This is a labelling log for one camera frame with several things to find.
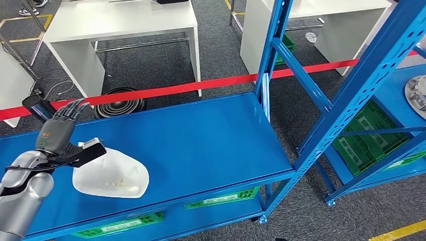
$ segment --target robotic arm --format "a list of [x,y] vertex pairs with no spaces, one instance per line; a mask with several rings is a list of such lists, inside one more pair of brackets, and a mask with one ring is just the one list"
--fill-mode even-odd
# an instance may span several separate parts
[[36,149],[20,154],[0,183],[0,240],[24,238],[40,205],[53,189],[52,173],[61,166],[81,167],[107,151],[98,138],[78,147],[69,142],[83,99],[60,108],[43,125]]

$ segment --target green crate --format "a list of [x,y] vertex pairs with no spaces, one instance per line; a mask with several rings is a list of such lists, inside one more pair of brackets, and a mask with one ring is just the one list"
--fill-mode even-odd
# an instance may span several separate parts
[[253,187],[241,192],[231,193],[231,194],[220,196],[220,197],[215,197],[215,198],[210,198],[210,199],[206,199],[199,202],[189,203],[185,205],[185,209],[207,207],[207,206],[218,205],[223,203],[253,199],[256,196],[258,191],[259,191],[259,187]]
[[[282,42],[287,47],[287,49],[289,49],[290,52],[293,53],[294,49],[296,48],[296,45],[291,41],[291,39],[287,35],[284,34]],[[284,64],[284,60],[281,58],[281,56],[278,55],[277,60],[275,61],[275,65],[281,64]]]
[[409,156],[408,158],[396,161],[395,163],[393,163],[392,165],[387,167],[386,170],[408,165],[408,164],[410,164],[410,163],[412,163],[412,162],[414,162],[414,161],[416,161],[416,160],[418,160],[422,157],[425,157],[425,156],[426,156],[426,151],[419,152],[417,154]]
[[100,227],[94,227],[84,231],[73,233],[72,235],[82,238],[99,237],[106,234],[112,234],[136,227],[146,226],[163,221],[163,213],[155,212],[137,218],[132,218],[120,222],[114,222]]
[[[370,100],[348,124],[344,131],[352,132],[396,127],[397,125],[377,106],[377,104]],[[403,133],[346,136],[338,137],[333,142],[333,147],[356,177],[407,141],[408,137]],[[420,157],[421,156],[417,157],[417,154],[414,154],[398,162],[406,165]]]

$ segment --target white table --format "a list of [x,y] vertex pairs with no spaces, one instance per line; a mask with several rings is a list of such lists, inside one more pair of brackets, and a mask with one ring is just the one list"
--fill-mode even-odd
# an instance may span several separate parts
[[[0,109],[21,106],[22,100],[30,96],[34,80],[2,47],[0,47],[0,73],[3,76],[0,88]],[[20,117],[16,117],[7,119],[5,122],[11,127],[16,127],[19,119]]]
[[105,74],[93,41],[186,32],[195,80],[201,81],[197,20],[191,2],[166,4],[157,13],[147,6],[138,0],[61,4],[43,41],[84,97],[101,94]]
[[[240,55],[250,74],[258,72],[274,0],[247,0]],[[329,62],[355,58],[386,9],[387,0],[301,0],[289,21],[321,17],[315,47]],[[348,67],[337,71],[344,75]]]

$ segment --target sneaker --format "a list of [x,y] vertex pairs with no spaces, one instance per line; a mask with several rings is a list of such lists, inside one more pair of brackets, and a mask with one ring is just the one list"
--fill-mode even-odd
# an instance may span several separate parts
[[[29,12],[29,11],[27,11],[26,9],[21,9],[21,10],[19,10],[19,15],[21,15],[21,16],[31,16],[31,13]],[[39,13],[39,11],[36,9],[36,8],[33,8],[33,13],[35,14],[35,15],[38,15],[38,14],[40,14]]]
[[42,6],[44,6],[47,3],[48,0],[39,0],[39,1],[34,1],[34,3],[36,4],[36,6],[38,8],[41,8]]

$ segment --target red barrier tape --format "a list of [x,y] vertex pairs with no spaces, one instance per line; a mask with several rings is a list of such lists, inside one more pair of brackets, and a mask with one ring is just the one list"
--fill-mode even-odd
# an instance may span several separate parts
[[[417,53],[414,51],[411,51],[409,53],[409,56],[415,55],[415,54]],[[305,66],[304,70],[307,73],[321,72],[321,71],[332,70],[336,68],[354,66],[357,62],[358,62],[358,59],[351,59],[351,60],[332,62],[332,63],[326,63],[326,64],[316,64],[316,65]],[[272,79],[288,77],[292,75],[293,75],[293,72],[291,72],[290,69],[276,70],[272,73]],[[247,74],[247,75],[227,77],[227,78],[203,80],[202,82],[180,84],[180,85],[175,85],[170,87],[144,89],[144,90],[138,90],[133,92],[100,95],[100,96],[88,97],[85,99],[85,102],[89,102],[91,105],[99,105],[99,104],[107,104],[107,103],[116,102],[116,101],[126,101],[126,100],[139,99],[139,98],[151,98],[151,97],[157,97],[157,96],[163,96],[163,95],[190,92],[190,91],[195,91],[198,89],[210,89],[210,88],[224,87],[228,85],[249,83],[249,82],[255,81],[256,77],[257,77],[257,74]],[[53,102],[52,105],[56,109],[59,109],[60,107],[66,105],[70,101],[72,101],[72,99]],[[3,121],[5,119],[15,118],[15,117],[26,116],[29,114],[30,113],[28,112],[28,110],[22,106],[2,109],[0,110],[0,121]]]

